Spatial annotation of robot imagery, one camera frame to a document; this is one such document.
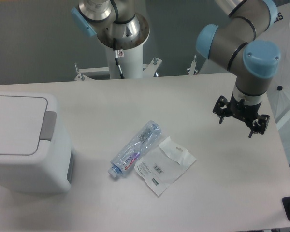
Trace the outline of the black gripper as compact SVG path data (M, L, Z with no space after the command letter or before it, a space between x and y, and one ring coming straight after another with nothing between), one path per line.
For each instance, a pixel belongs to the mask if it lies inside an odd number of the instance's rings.
M228 101L224 96L220 96L213 108L213 113L219 118L219 124L222 124L224 118L234 117L246 123L250 128L249 138L253 134L264 135L269 121L269 115L258 115L259 105L245 105L245 100L237 101L234 97Z

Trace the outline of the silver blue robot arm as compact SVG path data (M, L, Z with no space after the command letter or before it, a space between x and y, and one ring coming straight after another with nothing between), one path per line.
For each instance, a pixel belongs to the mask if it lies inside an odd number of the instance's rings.
M272 78L276 75L279 47L257 37L275 22L277 6L272 0L217 0L229 17L225 27L205 26L196 40L196 50L236 76L232 96L220 96L213 108L219 121L236 118L250 128L250 134L264 134L270 116L258 110Z

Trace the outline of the silver robot base joint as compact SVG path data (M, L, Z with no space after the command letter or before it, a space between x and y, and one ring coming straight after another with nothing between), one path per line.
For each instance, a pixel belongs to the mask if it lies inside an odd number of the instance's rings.
M71 14L86 36L97 36L113 50L136 48L150 35L149 23L136 12L134 0L79 0Z

